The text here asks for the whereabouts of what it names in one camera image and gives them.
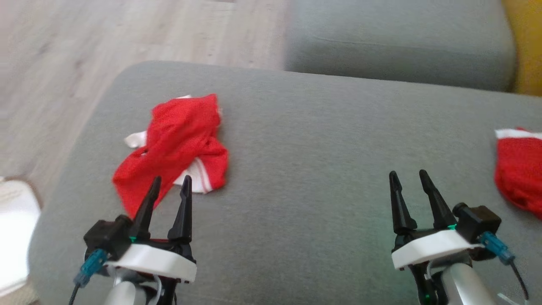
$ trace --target gray cushion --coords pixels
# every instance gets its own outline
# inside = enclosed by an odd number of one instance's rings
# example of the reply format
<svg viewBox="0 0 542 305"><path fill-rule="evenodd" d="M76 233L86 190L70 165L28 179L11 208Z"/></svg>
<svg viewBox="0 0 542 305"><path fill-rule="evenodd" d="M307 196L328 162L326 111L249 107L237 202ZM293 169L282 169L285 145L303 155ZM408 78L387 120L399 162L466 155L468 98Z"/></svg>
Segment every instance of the gray cushion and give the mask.
<svg viewBox="0 0 542 305"><path fill-rule="evenodd" d="M504 91L512 33L499 0L295 0L286 70Z"/></svg>
<svg viewBox="0 0 542 305"><path fill-rule="evenodd" d="M331 77L179 62L124 71L79 137L30 249L43 304L66 303L82 263L85 232L123 212L111 176L131 152L122 139L144 130L170 98L217 93L220 139L230 151L227 185L193 197L196 281L182 304L416 304L408 272L393 269L388 173L396 170L410 212L430 227L418 179L426 169L450 205L487 205L531 287L542 281L542 222L507 204L493 183L494 129L542 130L542 100L406 82ZM175 186L151 231L165 237L179 204ZM494 291L519 300L509 267L475 264ZM77 305L111 288L95 276ZM532 289L533 302L542 292Z"/></svg>

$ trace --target yellow cushion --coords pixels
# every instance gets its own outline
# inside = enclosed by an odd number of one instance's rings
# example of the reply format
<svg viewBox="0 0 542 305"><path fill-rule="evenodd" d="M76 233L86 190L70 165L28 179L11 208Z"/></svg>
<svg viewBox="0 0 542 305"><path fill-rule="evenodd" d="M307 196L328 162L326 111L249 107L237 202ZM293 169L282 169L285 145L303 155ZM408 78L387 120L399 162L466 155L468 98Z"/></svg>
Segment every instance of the yellow cushion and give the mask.
<svg viewBox="0 0 542 305"><path fill-rule="evenodd" d="M542 0L503 0L514 32L518 68L514 91L542 96Z"/></svg>

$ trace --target gray sofa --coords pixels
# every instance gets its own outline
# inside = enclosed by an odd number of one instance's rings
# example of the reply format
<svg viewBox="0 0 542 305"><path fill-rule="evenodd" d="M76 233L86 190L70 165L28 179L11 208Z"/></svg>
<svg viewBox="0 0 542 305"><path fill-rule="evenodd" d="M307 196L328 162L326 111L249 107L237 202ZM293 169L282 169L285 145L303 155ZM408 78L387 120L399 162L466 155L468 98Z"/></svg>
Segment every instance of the gray sofa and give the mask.
<svg viewBox="0 0 542 305"><path fill-rule="evenodd" d="M514 40L500 0L294 0L286 70L505 91Z"/></svg>
<svg viewBox="0 0 542 305"><path fill-rule="evenodd" d="M486 205L499 236L542 302L542 222L505 202L493 183L494 129L542 130L540 98L408 82L146 62L115 80L88 121L45 206L30 247L30 276L44 305L67 303L85 232L124 210L111 184L131 152L122 139L144 130L170 98L217 93L228 183L193 197L193 284L181 304L417 304L408 272L394 270L388 173L398 172L410 213L430 227L418 178L423 168L448 204ZM165 237L179 197L154 212ZM520 300L509 267L476 263L491 291ZM112 286L95 276L76 305L100 304Z"/></svg>

